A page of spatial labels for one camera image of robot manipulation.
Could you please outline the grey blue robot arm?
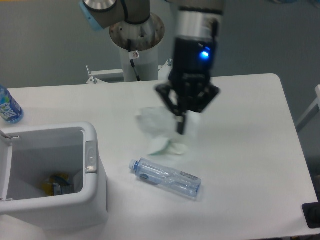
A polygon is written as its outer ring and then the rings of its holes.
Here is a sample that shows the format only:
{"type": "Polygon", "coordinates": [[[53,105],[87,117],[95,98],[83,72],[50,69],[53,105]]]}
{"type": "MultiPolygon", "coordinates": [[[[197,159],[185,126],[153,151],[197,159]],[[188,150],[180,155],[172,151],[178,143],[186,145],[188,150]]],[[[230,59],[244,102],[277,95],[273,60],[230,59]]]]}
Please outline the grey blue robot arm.
{"type": "MultiPolygon", "coordinates": [[[[172,69],[155,90],[175,115],[183,135],[187,112],[201,113],[219,94],[211,83],[225,8],[222,0],[174,0],[175,20],[172,69]]],[[[158,46],[165,35],[161,18],[148,0],[82,0],[79,7],[95,31],[109,30],[118,47],[126,82],[158,79],[158,46]]]]}

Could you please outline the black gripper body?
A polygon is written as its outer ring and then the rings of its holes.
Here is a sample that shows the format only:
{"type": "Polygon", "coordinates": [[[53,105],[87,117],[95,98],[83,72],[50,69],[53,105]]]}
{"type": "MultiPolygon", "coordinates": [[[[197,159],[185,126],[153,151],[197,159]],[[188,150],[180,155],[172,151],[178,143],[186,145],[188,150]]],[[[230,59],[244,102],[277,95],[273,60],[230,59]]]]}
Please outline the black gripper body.
{"type": "Polygon", "coordinates": [[[209,38],[178,37],[175,39],[173,67],[169,81],[180,101],[188,105],[188,97],[211,84],[217,42],[209,38]]]}

